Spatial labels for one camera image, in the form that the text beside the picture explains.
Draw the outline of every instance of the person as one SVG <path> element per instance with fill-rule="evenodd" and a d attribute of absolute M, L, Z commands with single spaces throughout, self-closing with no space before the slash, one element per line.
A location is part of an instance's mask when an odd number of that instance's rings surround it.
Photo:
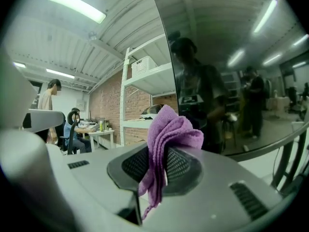
<path fill-rule="evenodd" d="M 52 110 L 53 101 L 52 95 L 59 95 L 61 91 L 61 83 L 58 79 L 51 80 L 47 85 L 47 90 L 40 94 L 38 109 L 39 110 Z M 55 143 L 57 141 L 57 133 L 54 127 L 49 129 L 47 142 Z"/>
<path fill-rule="evenodd" d="M 309 86 L 308 86 L 308 83 L 305 83 L 305 88 L 304 88 L 303 96 L 309 96 Z"/>
<path fill-rule="evenodd" d="M 309 97 L 308 97 L 308 93 L 306 92 L 306 90 L 304 90 L 303 94 L 300 97 L 300 111 L 299 111 L 299 117 L 302 121 L 305 120 L 305 116 L 308 110 L 308 104 L 309 104 Z"/>
<path fill-rule="evenodd" d="M 246 74 L 252 80 L 251 85 L 248 87 L 249 107 L 251 112 L 250 119 L 253 138 L 257 139 L 261 136 L 263 125 L 262 109 L 264 102 L 264 81 L 251 66 L 247 67 Z"/>
<path fill-rule="evenodd" d="M 225 116 L 227 95 L 221 75 L 214 66 L 203 65 L 195 58 L 197 47 L 189 38 L 176 39 L 171 52 L 182 67 L 175 77 L 178 97 L 202 100 L 199 105 L 180 105 L 180 115 L 186 116 L 194 129 L 204 133 L 203 150 L 220 154 L 223 146 L 221 120 Z"/>
<path fill-rule="evenodd" d="M 78 115 L 73 115 L 72 116 L 72 120 L 75 121 L 76 119 L 80 119 L 79 117 L 79 113 L 80 110 L 76 107 L 72 108 L 71 111 L 77 111 Z M 70 130 L 71 130 L 72 125 L 70 125 L 68 122 L 66 122 L 66 124 L 64 125 L 64 129 L 63 129 L 63 136 L 66 138 L 70 137 Z M 95 129 L 81 129 L 78 127 L 74 128 L 74 134 L 73 134 L 73 147 L 76 147 L 77 149 L 80 150 L 80 153 L 88 153 L 91 152 L 91 143 L 89 140 L 84 139 L 84 138 L 78 138 L 77 137 L 77 133 L 89 133 L 89 132 L 95 132 Z M 69 140 L 66 139 L 65 140 L 65 145 L 68 146 L 69 144 Z"/>
<path fill-rule="evenodd" d="M 250 78 L 244 75 L 241 80 L 240 90 L 240 103 L 239 103 L 239 128 L 238 132 L 244 136 L 251 134 L 251 120 L 250 120 L 250 107 L 249 107 L 249 91 Z"/>

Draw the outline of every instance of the desk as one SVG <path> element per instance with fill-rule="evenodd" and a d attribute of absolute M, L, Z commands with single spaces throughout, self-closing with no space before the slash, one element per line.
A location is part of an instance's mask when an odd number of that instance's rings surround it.
<path fill-rule="evenodd" d="M 269 98 L 266 102 L 266 108 L 268 110 L 276 111 L 284 114 L 290 105 L 290 99 L 288 97 Z"/>
<path fill-rule="evenodd" d="M 96 125 L 89 125 L 89 124 L 84 124 L 84 125 L 79 125 L 78 128 L 80 129 L 91 129 L 95 127 Z"/>
<path fill-rule="evenodd" d="M 98 143 L 98 137 L 102 136 L 102 135 L 107 135 L 109 134 L 111 137 L 111 148 L 114 148 L 114 137 L 113 137 L 113 132 L 114 130 L 104 130 L 104 131 L 96 131 L 96 132 L 89 132 L 89 137 L 90 137 L 90 143 L 91 143 L 91 149 L 92 152 L 95 151 L 95 143 L 93 141 L 94 137 L 97 137 L 97 143 Z"/>

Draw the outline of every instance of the ceiling light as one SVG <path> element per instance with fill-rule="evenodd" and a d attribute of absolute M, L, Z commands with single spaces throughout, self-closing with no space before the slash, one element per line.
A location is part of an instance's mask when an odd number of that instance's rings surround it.
<path fill-rule="evenodd" d="M 97 10 L 96 8 L 92 7 L 88 3 L 85 3 L 84 1 L 81 0 L 49 0 L 53 1 L 59 4 L 62 4 L 70 9 L 73 9 L 90 19 L 94 20 L 97 23 L 101 23 L 106 15 L 102 13 L 101 11 Z"/>
<path fill-rule="evenodd" d="M 15 65 L 16 67 L 21 67 L 21 68 L 25 68 L 26 67 L 24 64 L 17 63 L 17 62 L 13 62 L 13 65 Z"/>
<path fill-rule="evenodd" d="M 276 56 L 266 60 L 263 64 L 268 64 L 269 62 L 271 62 L 271 61 L 273 61 L 273 60 L 275 60 L 275 59 L 277 59 L 279 57 L 281 57 L 281 54 L 277 54 Z"/>
<path fill-rule="evenodd" d="M 239 50 L 237 51 L 233 57 L 230 59 L 230 61 L 227 63 L 228 66 L 232 66 L 233 64 L 235 64 L 235 62 L 237 60 L 240 60 L 240 57 L 243 56 L 243 54 L 245 53 L 244 50 Z"/>
<path fill-rule="evenodd" d="M 293 68 L 302 66 L 302 65 L 304 65 L 304 64 L 306 64 L 306 62 L 301 62 L 301 63 L 295 64 L 295 65 L 293 65 Z"/>
<path fill-rule="evenodd" d="M 298 41 L 296 41 L 295 43 L 293 43 L 293 45 L 295 46 L 295 45 L 298 45 L 298 44 L 300 44 L 300 43 L 302 43 L 303 41 L 305 41 L 307 38 L 309 38 L 309 35 L 308 34 L 306 34 L 306 35 L 304 35 L 302 38 L 300 38 Z"/>
<path fill-rule="evenodd" d="M 255 28 L 254 33 L 257 33 L 262 28 L 262 26 L 266 23 L 266 21 L 268 20 L 268 18 L 271 15 L 271 13 L 274 11 L 276 5 L 277 5 L 277 0 L 272 0 L 270 2 L 270 5 L 269 5 L 268 9 L 266 10 L 265 15 L 263 16 L 262 20 L 260 21 L 260 23 Z"/>
<path fill-rule="evenodd" d="M 53 74 L 66 76 L 66 77 L 72 78 L 72 79 L 75 78 L 75 76 L 73 76 L 73 75 L 64 74 L 64 73 L 62 73 L 62 72 L 56 72 L 56 71 L 53 71 L 53 70 L 50 70 L 50 69 L 46 69 L 46 71 L 47 71 L 47 72 L 50 72 L 50 73 L 53 73 Z"/>

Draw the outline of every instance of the red brick wall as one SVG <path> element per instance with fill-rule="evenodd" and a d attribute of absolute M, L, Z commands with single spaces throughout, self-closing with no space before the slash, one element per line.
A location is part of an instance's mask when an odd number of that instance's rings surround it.
<path fill-rule="evenodd" d="M 127 78 L 131 78 L 131 68 L 128 69 Z M 120 89 L 122 71 L 118 72 L 93 93 L 90 94 L 89 109 L 91 117 L 105 117 L 110 121 L 110 127 L 115 130 L 114 142 L 120 144 Z M 126 120 L 136 119 L 150 106 L 150 96 L 134 87 L 126 88 Z M 157 97 L 153 104 L 167 104 L 177 111 L 176 95 Z M 147 129 L 126 128 L 126 144 L 147 139 Z"/>

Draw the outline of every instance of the man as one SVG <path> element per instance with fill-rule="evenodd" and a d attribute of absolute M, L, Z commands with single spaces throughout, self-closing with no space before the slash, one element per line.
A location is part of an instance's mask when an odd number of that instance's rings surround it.
<path fill-rule="evenodd" d="M 217 69 L 203 65 L 196 58 L 197 47 L 188 38 L 179 38 L 171 46 L 182 71 L 176 76 L 178 97 L 202 102 L 198 105 L 180 105 L 180 115 L 185 115 L 195 129 L 204 133 L 202 149 L 220 154 L 222 151 L 222 124 L 225 115 L 227 90 Z"/>
<path fill-rule="evenodd" d="M 253 138 L 257 139 L 261 136 L 263 124 L 264 81 L 251 66 L 246 69 L 246 74 L 252 79 L 251 86 L 248 87 L 249 107 Z"/>
<path fill-rule="evenodd" d="M 73 115 L 72 120 L 75 121 L 76 119 L 79 120 L 79 112 L 80 110 L 76 107 L 72 108 L 72 111 L 77 111 L 78 115 Z M 70 125 L 68 122 L 64 125 L 63 129 L 63 136 L 69 138 L 70 137 L 70 130 L 72 125 Z M 90 141 L 84 138 L 77 138 L 77 133 L 89 133 L 89 132 L 95 132 L 95 129 L 81 129 L 78 127 L 74 128 L 74 134 L 73 134 L 73 147 L 76 147 L 80 150 L 82 153 L 88 153 L 91 152 L 91 144 Z M 66 139 L 65 145 L 68 146 L 69 140 Z"/>
<path fill-rule="evenodd" d="M 52 110 L 53 101 L 52 95 L 59 95 L 61 91 L 61 83 L 58 79 L 51 80 L 47 85 L 47 90 L 40 94 L 38 109 L 40 110 Z M 49 129 L 47 142 L 56 142 L 57 133 L 54 127 Z"/>

